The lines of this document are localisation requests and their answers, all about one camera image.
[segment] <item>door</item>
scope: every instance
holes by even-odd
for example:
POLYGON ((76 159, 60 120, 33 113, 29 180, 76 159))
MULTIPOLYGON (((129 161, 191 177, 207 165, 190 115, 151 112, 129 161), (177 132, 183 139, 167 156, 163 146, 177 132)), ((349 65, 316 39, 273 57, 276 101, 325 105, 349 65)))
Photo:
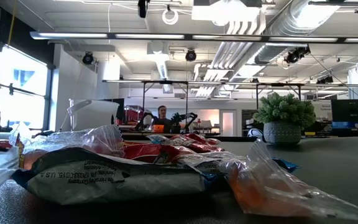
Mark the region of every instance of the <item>door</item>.
POLYGON ((221 136, 236 136, 237 132, 237 111, 236 110, 220 110, 219 111, 219 124, 221 136))

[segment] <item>person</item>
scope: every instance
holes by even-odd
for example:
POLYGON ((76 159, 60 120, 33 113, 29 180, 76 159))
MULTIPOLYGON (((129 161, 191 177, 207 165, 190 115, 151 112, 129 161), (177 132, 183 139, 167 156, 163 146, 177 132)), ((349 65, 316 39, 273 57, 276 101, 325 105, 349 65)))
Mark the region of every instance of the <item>person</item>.
POLYGON ((162 105, 158 107, 158 120, 153 121, 153 125, 164 125, 164 133, 170 133, 171 131, 171 120, 167 119, 167 107, 162 105))

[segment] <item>orange object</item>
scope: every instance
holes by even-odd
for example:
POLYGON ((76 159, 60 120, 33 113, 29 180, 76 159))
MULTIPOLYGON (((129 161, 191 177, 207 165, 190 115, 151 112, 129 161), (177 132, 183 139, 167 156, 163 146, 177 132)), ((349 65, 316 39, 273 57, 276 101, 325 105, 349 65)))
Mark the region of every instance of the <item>orange object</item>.
POLYGON ((164 133, 164 125, 162 125, 162 124, 153 125, 153 132, 154 133, 164 133))

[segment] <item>gray tabletop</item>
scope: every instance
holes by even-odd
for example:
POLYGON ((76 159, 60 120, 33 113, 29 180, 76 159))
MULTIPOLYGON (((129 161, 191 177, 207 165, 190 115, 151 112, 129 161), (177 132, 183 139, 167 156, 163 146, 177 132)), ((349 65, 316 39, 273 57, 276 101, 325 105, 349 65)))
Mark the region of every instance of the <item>gray tabletop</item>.
MULTIPOLYGON (((252 143, 223 142, 244 155, 252 143)), ((306 139, 270 153, 301 166, 295 175, 307 184, 358 206, 358 138, 306 139)), ((59 206, 41 200, 14 181, 0 188, 0 223, 358 223, 331 218, 245 215, 230 188, 124 203, 59 206)))

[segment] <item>gray plant pot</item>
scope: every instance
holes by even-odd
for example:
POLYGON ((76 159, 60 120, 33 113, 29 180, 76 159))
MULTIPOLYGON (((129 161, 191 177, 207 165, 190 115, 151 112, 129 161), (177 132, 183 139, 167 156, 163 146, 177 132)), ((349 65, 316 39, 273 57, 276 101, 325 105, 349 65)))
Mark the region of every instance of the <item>gray plant pot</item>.
POLYGON ((264 137, 269 144, 287 146, 301 141, 299 125, 284 121, 274 121, 264 125, 264 137))

